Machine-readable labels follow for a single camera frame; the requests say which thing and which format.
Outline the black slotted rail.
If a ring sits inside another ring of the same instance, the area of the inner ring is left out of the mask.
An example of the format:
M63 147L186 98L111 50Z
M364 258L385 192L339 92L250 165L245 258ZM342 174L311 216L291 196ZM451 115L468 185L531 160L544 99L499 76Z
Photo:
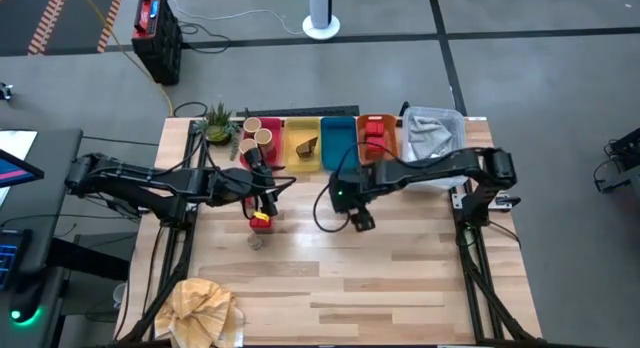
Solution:
M310 117L310 116L359 116L360 109L358 105L346 106L321 106L307 108L287 108L287 109L268 109L268 110L250 110L245 108L243 111L236 113L237 117Z

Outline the backlit black keyboard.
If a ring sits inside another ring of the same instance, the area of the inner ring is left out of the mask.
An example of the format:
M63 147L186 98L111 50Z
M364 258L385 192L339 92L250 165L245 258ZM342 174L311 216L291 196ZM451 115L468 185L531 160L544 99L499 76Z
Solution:
M0 230L0 291L10 288L31 240L32 231Z

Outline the clear plastic storage container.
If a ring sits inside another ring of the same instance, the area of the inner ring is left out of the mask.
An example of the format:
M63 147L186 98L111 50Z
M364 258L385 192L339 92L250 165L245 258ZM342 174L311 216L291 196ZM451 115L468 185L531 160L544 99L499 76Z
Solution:
M410 106L402 115L402 159L406 162L413 162L417 159L409 145L409 120L413 116L424 116L439 120L453 135L452 151L465 147L465 122L464 117L457 111L451 109L429 108Z

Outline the yellow plastic bin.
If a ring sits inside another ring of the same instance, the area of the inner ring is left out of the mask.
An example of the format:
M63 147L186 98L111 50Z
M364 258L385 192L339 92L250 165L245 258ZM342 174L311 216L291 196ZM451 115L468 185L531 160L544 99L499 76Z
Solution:
M318 137L314 156L300 160L296 147L304 141ZM284 122L283 164L290 173L310 173L321 169L321 120L318 117L293 117Z

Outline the orange plastic bin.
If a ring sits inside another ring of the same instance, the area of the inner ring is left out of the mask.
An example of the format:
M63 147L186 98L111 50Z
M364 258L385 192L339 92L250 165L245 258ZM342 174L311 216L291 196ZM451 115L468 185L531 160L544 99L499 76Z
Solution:
M359 142L358 154L359 154L360 162L363 165L375 162L375 161L366 161L364 158L363 146L365 145L365 138L366 138L364 126L368 119L373 119L373 120L382 119L385 124L385 132L383 137L388 139L388 148L386 150L387 155L385 156L384 159L380 159L380 160L392 160L394 157L398 157L399 151L398 151L398 143L396 138L397 118L390 114L380 114L380 115L368 114L368 115L361 115L356 118L357 141Z

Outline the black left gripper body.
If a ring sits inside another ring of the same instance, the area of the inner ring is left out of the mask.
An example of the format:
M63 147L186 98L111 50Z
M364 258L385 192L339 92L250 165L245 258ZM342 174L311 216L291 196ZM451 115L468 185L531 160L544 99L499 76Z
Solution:
M259 148L251 148L248 151L248 164L252 173L254 190L260 200L262 202L277 202L278 193L275 190L273 173Z

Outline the green potted succulent plant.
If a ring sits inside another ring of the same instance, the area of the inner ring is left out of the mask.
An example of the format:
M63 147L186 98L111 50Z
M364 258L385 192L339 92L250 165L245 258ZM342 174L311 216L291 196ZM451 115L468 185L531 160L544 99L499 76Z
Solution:
M216 107L196 122L197 131L204 135L205 140L214 146L229 146L231 161L235 160L239 152L240 126L231 120L231 110L219 101Z

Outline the yellow cloth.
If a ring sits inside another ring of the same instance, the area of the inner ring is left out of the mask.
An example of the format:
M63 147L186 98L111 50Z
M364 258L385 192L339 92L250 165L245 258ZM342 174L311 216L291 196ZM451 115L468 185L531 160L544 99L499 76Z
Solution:
M178 282L154 320L171 348L243 348L245 315L227 288L201 278Z

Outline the red plastic bin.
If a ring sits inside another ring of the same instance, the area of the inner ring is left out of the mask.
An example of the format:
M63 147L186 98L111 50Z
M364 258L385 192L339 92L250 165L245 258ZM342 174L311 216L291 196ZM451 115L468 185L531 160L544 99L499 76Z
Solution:
M262 128L269 129L273 133L274 138L274 149L269 154L263 154L266 163L270 166L278 166L280 163L280 158L282 154L282 136L283 136L283 128L282 121L279 118L273 117L257 117L262 122ZM242 140L246 138L253 138L253 136L248 136L244 129L242 129Z

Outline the red and black toolbox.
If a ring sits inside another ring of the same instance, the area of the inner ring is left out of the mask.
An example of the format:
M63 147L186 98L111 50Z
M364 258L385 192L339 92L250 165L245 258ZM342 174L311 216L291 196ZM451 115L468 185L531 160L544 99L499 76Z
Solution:
M138 0L131 43L155 83L179 83L183 36L167 0Z

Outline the black aluminium frame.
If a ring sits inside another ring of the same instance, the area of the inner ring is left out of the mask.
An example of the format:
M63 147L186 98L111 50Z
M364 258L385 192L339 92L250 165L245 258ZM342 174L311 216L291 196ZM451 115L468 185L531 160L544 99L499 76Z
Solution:
M466 215L467 206L463 203L468 197L469 194L459 194L456 188L449 191L455 228L454 242L463 271L474 341L480 345L495 344L497 346L539 342L541 338L525 330L495 291L482 233L482 228L488 226L490 222L487 217L481 223L471 222ZM492 338L485 336L477 291L480 291L486 300Z
M194 118L165 120L155 166L167 169L181 164L194 167L199 162L199 139ZM174 269L182 251L184 233L163 227L155 215L142 218L130 262L129 291L114 332L124 338L158 295Z

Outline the white fan base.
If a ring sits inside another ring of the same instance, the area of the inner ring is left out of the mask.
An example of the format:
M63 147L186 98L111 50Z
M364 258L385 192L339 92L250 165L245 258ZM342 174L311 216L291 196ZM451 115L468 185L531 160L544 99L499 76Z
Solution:
M333 14L333 0L309 0L309 15L303 20L302 30L314 40L335 37L340 30L340 21Z

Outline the grey cloth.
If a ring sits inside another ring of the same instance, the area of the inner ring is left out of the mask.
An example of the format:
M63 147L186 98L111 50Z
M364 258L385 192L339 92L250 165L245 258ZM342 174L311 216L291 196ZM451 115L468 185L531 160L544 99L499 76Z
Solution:
M437 119L413 116L409 120L408 141L417 159L433 158L452 151L453 135Z

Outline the blue plastic bin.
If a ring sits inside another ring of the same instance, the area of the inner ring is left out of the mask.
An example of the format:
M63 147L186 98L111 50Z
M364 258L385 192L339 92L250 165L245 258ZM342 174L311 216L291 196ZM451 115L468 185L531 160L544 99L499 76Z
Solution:
M348 154L342 165L343 170L359 165L357 149L352 145L357 141L356 120L350 116L324 117L321 119L321 159L325 170L335 171L346 151Z

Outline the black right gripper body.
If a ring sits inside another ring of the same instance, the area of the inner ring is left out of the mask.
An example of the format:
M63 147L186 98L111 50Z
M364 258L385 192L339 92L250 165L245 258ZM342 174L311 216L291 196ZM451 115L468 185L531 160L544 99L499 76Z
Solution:
M336 171L329 178L329 195L335 213L347 213L380 195L369 168Z

